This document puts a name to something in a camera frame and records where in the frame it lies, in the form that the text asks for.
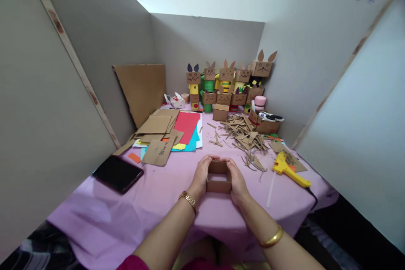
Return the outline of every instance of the red sleeve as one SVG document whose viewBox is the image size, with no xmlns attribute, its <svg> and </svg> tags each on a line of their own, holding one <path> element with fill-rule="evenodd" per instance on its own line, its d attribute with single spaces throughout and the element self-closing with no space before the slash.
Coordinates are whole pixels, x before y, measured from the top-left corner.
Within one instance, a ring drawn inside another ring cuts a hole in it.
<svg viewBox="0 0 405 270">
<path fill-rule="evenodd" d="M 128 256 L 117 270 L 149 270 L 148 266 L 136 255 Z"/>
</svg>

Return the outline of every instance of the bracelet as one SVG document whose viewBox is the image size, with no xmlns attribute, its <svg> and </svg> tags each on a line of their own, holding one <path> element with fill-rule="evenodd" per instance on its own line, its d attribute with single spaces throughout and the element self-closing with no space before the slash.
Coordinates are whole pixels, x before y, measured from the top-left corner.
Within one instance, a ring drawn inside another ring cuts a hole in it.
<svg viewBox="0 0 405 270">
<path fill-rule="evenodd" d="M 278 225 L 278 232 L 276 235 L 274 235 L 271 239 L 269 239 L 267 242 L 261 243 L 260 246 L 262 248 L 270 248 L 274 246 L 278 241 L 281 239 L 283 236 L 283 229 L 281 228 L 280 225 Z"/>
<path fill-rule="evenodd" d="M 178 199 L 180 198 L 185 198 L 193 207 L 194 213 L 197 214 L 197 201 L 192 197 L 190 194 L 188 194 L 186 191 L 183 191 L 183 193 L 180 194 Z"/>
</svg>

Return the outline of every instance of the yellow glue gun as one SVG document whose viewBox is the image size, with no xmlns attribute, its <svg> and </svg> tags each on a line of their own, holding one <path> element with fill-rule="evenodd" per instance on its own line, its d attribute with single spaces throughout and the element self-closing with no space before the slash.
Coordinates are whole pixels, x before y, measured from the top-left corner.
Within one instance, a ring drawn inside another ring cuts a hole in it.
<svg viewBox="0 0 405 270">
<path fill-rule="evenodd" d="M 273 171 L 277 172 L 277 174 L 279 175 L 285 173 L 289 178 L 299 184 L 302 188 L 309 188 L 311 186 L 311 182 L 303 179 L 301 176 L 295 173 L 288 166 L 286 158 L 286 154 L 284 152 L 280 152 L 274 162 Z"/>
</svg>

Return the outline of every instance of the pink tablecloth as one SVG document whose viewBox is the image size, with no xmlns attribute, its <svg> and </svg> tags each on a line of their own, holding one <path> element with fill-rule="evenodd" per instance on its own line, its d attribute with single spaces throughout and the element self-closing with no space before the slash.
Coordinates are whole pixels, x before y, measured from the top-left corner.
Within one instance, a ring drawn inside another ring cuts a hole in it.
<svg viewBox="0 0 405 270">
<path fill-rule="evenodd" d="M 273 176 L 271 167 L 275 160 L 273 150 L 263 155 L 256 153 L 264 167 L 269 169 L 259 181 L 261 172 L 244 166 L 241 150 L 226 144 L 223 147 L 214 146 L 209 142 L 215 140 L 215 133 L 207 123 L 220 125 L 212 121 L 212 114 L 203 113 L 202 120 L 203 148 L 195 152 L 172 152 L 165 167 L 139 164 L 145 170 L 145 175 L 123 196 L 89 177 L 49 216 L 48 220 L 69 237 L 83 266 L 91 270 L 115 269 L 161 221 L 179 194 L 187 189 L 197 162 L 206 154 L 233 158 L 253 198 L 287 233 L 295 235 L 310 212 L 314 198 L 288 177 L 277 175 L 270 207 L 266 208 Z M 224 130 L 217 129 L 217 132 L 223 134 Z M 227 143 L 232 146 L 231 138 Z M 122 157 L 134 163 L 127 157 L 131 152 L 140 156 L 140 148 L 131 148 Z M 300 175 L 311 181 L 311 189 L 319 200 L 316 208 L 333 204 L 338 198 L 337 192 L 302 162 L 308 171 Z M 241 259 L 264 260 L 229 194 L 207 193 L 202 198 L 200 211 L 184 246 L 206 235 L 224 242 Z"/>
</svg>

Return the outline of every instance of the gold watch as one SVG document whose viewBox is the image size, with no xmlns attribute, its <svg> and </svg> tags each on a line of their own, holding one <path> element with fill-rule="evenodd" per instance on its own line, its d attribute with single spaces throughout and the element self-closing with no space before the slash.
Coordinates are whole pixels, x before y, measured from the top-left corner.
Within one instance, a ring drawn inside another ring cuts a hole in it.
<svg viewBox="0 0 405 270">
<path fill-rule="evenodd" d="M 186 191 L 183 191 L 183 193 L 180 194 L 178 199 L 180 199 L 180 198 L 186 199 L 191 204 L 191 206 L 193 207 L 194 213 L 197 214 L 197 201 L 194 199 L 194 197 L 192 197 Z"/>
</svg>

